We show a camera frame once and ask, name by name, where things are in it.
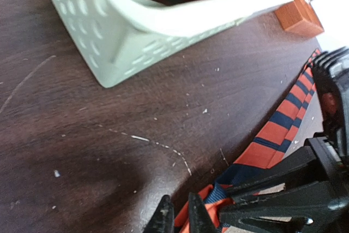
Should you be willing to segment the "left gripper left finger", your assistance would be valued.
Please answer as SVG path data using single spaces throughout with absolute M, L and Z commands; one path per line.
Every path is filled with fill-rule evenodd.
M 164 195 L 143 233 L 172 233 L 174 232 L 174 205 L 169 195 Z

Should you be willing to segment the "red navy striped tie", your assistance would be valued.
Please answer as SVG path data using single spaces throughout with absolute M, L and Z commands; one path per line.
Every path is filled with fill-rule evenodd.
M 226 189 L 237 186 L 281 162 L 297 135 L 316 91 L 311 66 L 312 59 L 319 54 L 319 49 L 313 51 L 285 99 L 245 151 L 213 183 L 199 191 L 217 232 L 225 232 L 229 228 L 229 224 L 220 222 L 218 218 L 219 209 L 232 203 Z

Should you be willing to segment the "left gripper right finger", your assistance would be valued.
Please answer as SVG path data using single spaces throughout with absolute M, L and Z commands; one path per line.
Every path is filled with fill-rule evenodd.
M 201 197 L 196 193 L 189 194 L 189 232 L 216 233 L 213 224 Z

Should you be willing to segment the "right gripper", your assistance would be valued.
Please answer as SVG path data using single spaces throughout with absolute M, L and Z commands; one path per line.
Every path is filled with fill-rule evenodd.
M 252 232 L 348 232 L 348 48 L 323 52 L 312 73 L 323 131 L 279 164 L 247 180 L 219 211 Z

